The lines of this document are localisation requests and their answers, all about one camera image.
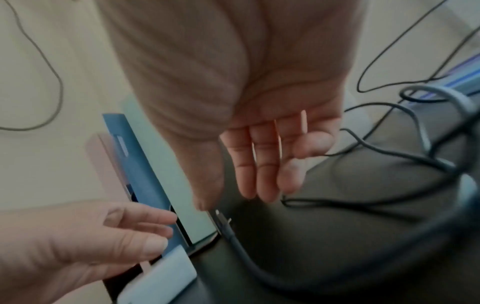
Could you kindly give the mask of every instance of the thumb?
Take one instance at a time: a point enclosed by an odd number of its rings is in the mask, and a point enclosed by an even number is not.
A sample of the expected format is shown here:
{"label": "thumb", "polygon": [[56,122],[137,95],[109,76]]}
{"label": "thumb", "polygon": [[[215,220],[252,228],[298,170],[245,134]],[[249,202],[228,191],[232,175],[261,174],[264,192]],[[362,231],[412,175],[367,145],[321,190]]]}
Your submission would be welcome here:
{"label": "thumb", "polygon": [[184,171],[196,209],[214,207],[224,188],[224,161],[220,140],[191,140],[165,137]]}
{"label": "thumb", "polygon": [[83,235],[69,250],[71,262],[138,263],[159,257],[168,240],[157,234],[102,227]]}

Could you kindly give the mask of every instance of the blue object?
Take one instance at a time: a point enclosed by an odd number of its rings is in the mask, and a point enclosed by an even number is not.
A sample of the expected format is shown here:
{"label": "blue object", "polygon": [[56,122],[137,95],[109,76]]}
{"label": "blue object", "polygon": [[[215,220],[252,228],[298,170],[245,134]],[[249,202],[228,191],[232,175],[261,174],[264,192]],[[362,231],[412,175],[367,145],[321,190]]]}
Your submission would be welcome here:
{"label": "blue object", "polygon": [[[138,202],[151,207],[170,210],[169,198],[152,171],[125,115],[104,114],[103,119],[113,138],[120,165],[125,171],[126,178]],[[177,225],[171,225],[170,227],[173,228],[173,237],[168,241],[165,254],[178,245],[187,249],[188,245]]]}

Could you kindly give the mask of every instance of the person's left hand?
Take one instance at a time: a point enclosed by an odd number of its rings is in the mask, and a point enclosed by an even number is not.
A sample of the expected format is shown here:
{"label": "person's left hand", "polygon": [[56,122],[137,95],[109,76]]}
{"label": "person's left hand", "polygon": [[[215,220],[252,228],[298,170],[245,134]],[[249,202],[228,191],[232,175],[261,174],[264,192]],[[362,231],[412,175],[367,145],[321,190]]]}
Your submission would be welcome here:
{"label": "person's left hand", "polygon": [[77,202],[0,213],[0,302],[56,301],[158,257],[177,216],[138,203]]}

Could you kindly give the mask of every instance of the dark desk surface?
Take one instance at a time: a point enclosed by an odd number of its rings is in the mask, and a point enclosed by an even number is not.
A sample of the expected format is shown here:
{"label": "dark desk surface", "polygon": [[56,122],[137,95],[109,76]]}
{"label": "dark desk surface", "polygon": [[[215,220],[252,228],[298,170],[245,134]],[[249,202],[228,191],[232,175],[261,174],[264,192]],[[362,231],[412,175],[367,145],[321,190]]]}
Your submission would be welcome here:
{"label": "dark desk surface", "polygon": [[[432,139],[458,119],[449,104],[422,105],[415,111],[428,126]],[[402,113],[387,119],[370,142],[408,151],[419,149],[413,124]],[[462,144],[462,140],[452,143],[441,157],[455,160],[461,155],[458,150]],[[476,168],[472,175],[479,180],[480,170]],[[369,200],[405,193],[440,177],[441,173],[434,169],[358,149],[348,156],[328,159],[313,169],[297,196]],[[232,218],[238,238],[257,264],[278,275],[316,277],[331,273],[395,242],[401,233],[415,226],[408,221],[348,210],[287,209],[279,202],[238,203],[238,192],[232,183],[220,209]],[[388,210],[428,217],[448,208],[455,193],[454,185]],[[223,239],[192,261],[198,279],[174,304],[300,302],[258,284]],[[349,298],[346,302],[479,302],[480,235],[457,241],[430,256],[425,263],[386,282],[345,296]],[[315,302],[339,302],[345,296],[318,298]]]}

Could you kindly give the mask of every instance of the hand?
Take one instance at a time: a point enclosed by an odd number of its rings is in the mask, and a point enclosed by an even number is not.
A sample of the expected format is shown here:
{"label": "hand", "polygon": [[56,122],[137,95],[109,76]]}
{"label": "hand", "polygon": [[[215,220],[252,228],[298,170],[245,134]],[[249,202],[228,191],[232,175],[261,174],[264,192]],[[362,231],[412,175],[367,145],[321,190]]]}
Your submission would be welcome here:
{"label": "hand", "polygon": [[0,302],[53,303],[166,248],[177,216],[138,203],[77,202],[0,213]]}
{"label": "hand", "polygon": [[244,197],[270,202],[301,187],[304,159],[335,142],[366,4],[98,1],[138,100],[201,210],[224,185],[219,136]]}

